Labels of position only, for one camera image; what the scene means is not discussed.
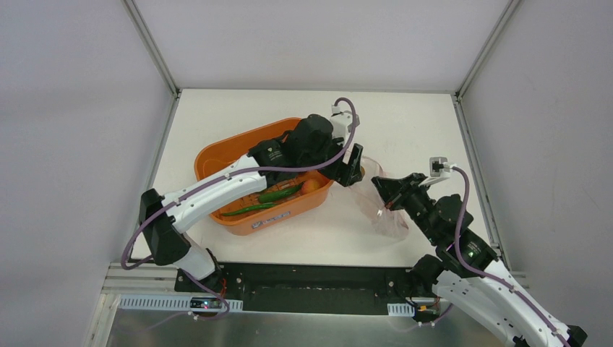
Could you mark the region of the clear zip top bag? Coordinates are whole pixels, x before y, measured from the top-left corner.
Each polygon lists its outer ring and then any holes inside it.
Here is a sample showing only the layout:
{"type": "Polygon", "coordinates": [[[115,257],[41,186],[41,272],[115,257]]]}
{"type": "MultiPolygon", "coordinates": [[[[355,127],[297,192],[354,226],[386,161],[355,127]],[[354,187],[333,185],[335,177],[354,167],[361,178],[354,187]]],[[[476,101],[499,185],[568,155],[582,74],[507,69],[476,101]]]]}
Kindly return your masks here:
{"type": "Polygon", "coordinates": [[[374,232],[394,241],[402,241],[409,235],[406,218],[400,211],[390,211],[384,206],[372,178],[381,176],[387,178],[389,174],[374,159],[363,156],[361,158],[361,172],[363,178],[349,187],[353,200],[361,213],[368,219],[374,232]]]}

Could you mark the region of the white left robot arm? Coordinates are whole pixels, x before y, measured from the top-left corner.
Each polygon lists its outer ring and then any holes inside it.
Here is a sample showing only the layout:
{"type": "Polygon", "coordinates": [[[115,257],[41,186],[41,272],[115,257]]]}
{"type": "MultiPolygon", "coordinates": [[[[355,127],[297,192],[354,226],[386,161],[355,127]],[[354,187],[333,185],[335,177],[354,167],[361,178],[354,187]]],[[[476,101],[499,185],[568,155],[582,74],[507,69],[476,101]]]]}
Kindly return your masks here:
{"type": "Polygon", "coordinates": [[[214,291],[220,273],[213,255],[191,241],[187,231],[229,203],[304,172],[318,171],[345,187],[361,181],[361,148],[352,142],[358,125],[359,117],[348,112],[328,118],[311,114],[186,189],[165,195],[155,189],[142,193],[137,231],[145,238],[150,260],[187,272],[203,292],[214,291]]]}

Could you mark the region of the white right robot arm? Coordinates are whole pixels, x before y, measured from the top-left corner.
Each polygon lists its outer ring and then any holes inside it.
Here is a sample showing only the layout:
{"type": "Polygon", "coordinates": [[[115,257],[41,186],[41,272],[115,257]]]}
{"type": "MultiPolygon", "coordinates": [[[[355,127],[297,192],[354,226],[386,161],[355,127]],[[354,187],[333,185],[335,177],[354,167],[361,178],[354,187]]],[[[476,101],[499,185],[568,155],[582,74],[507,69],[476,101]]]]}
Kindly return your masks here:
{"type": "Polygon", "coordinates": [[[420,296],[434,294],[491,332],[504,346],[582,346],[587,332],[555,318],[511,275],[491,246],[469,225],[466,210],[470,183],[463,195],[433,200],[426,177],[375,176],[372,183],[389,210],[403,210],[435,248],[410,270],[410,284],[420,296]]]}

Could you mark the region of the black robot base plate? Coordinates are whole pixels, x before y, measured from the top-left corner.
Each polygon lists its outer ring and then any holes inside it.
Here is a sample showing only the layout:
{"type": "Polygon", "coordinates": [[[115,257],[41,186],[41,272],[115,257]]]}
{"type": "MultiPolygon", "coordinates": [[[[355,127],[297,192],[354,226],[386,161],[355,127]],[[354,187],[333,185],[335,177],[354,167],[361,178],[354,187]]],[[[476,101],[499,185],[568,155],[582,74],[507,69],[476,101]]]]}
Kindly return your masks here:
{"type": "Polygon", "coordinates": [[[404,267],[223,262],[204,284],[248,312],[387,315],[391,304],[433,297],[404,267]]]}

